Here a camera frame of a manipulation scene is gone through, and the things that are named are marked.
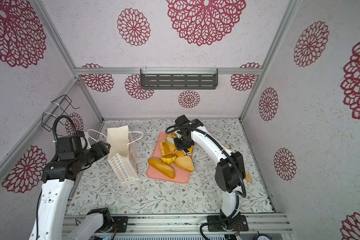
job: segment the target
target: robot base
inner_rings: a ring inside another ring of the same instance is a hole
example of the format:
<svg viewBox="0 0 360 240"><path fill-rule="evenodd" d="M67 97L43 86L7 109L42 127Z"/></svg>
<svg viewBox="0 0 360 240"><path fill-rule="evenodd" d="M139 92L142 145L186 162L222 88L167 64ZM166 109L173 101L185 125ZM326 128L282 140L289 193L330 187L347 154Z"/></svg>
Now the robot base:
<svg viewBox="0 0 360 240"><path fill-rule="evenodd" d="M225 215L220 210L220 216L217 216L217 215L207 216L207 222L215 222L215 221L221 220L223 218L225 218ZM244 215L241 215L241 213L239 212L236 216L234 216L232 219L230 219L226 222L208 225L208 231L209 232L222 232L222 231L238 232L239 231L239 223L243 226L243 229L241 229L241 226L240 226L240 231L245 232L245 231L249 230L246 217Z"/></svg>

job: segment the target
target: table surface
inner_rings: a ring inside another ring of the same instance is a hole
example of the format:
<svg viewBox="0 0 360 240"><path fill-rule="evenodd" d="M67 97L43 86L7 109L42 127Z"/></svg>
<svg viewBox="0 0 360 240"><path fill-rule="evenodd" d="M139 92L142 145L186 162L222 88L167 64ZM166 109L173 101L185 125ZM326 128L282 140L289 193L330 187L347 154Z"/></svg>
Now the table surface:
<svg viewBox="0 0 360 240"><path fill-rule="evenodd" d="M232 151L243 155L245 171L253 182L246 180L247 197L240 198L240 211L244 213L273 212L251 156L240 122L237 119L201 120L212 136L222 144L230 144ZM76 189L68 215L87 214L91 209L108 207L111 214L191 214L217 213L221 208L221 190L217 186L215 164L199 146L194 147L193 165L186 184L155 180L147 177L147 160L152 155L160 132L174 124L174 120L109 120L107 128L129 126L129 131L140 131L144 137L135 142L139 159L140 180L121 184L107 159L101 159L86 170Z"/></svg>

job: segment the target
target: pink cutting board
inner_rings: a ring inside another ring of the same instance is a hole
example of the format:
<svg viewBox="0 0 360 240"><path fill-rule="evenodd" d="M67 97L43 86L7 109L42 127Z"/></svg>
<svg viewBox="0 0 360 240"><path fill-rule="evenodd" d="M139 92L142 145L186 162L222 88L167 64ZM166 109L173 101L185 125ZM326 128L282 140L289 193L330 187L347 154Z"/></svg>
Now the pink cutting board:
<svg viewBox="0 0 360 240"><path fill-rule="evenodd" d="M166 140L166 139L167 139L167 134L165 132L161 132L158 136L156 147L155 147L154 153L152 154L152 157L157 157L157 158L161 159L160 141ZM161 180L166 180L166 181L171 181L171 182L178 182L178 183L187 183L188 182L190 172L187 172L185 170L178 168L173 163L170 164L170 166L173 168L173 171L175 172L174 179L167 177L166 175L162 174L158 170L154 169L152 166L148 167L147 176L149 178L161 179Z"/></svg>

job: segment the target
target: pastry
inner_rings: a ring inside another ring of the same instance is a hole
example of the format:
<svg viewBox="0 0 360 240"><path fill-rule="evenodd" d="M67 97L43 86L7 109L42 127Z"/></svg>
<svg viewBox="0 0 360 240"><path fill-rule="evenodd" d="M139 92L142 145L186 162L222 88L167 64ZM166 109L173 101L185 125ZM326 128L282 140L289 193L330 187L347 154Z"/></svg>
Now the pastry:
<svg viewBox="0 0 360 240"><path fill-rule="evenodd" d="M176 159L176 155L171 153L171 154L167 154L167 155L163 155L161 157L161 160L166 163L166 164L171 164L175 161Z"/></svg>
<svg viewBox="0 0 360 240"><path fill-rule="evenodd" d="M179 150L175 149L174 153L175 153L176 157L185 156L185 152L183 150L179 151Z"/></svg>
<svg viewBox="0 0 360 240"><path fill-rule="evenodd" d="M150 159L148 159L148 164L162 174L166 175L167 177L171 179L175 178L175 171L173 170L173 168L168 164L162 162L160 159L156 157L151 157Z"/></svg>
<svg viewBox="0 0 360 240"><path fill-rule="evenodd" d="M180 169L186 170L188 172L193 172L195 170L190 156L177 157L176 160L174 161L174 164L178 166Z"/></svg>
<svg viewBox="0 0 360 240"><path fill-rule="evenodd" d="M167 144L168 144L169 150L170 150L171 152L173 152L173 151L176 150L175 143L172 143L172 142L170 142L170 141L167 140Z"/></svg>
<svg viewBox="0 0 360 240"><path fill-rule="evenodd" d="M172 151L170 150L170 148L168 146L168 142L166 140L162 140L160 142L160 151L161 151L161 156L172 153Z"/></svg>

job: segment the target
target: white paper bag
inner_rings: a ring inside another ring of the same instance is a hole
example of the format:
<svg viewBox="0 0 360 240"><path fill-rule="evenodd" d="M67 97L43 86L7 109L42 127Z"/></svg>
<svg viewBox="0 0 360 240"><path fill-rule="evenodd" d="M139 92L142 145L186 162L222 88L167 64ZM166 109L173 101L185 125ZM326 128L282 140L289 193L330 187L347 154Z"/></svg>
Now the white paper bag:
<svg viewBox="0 0 360 240"><path fill-rule="evenodd" d="M107 143L110 144L108 162L122 183L139 180L137 151L128 125L107 129Z"/></svg>

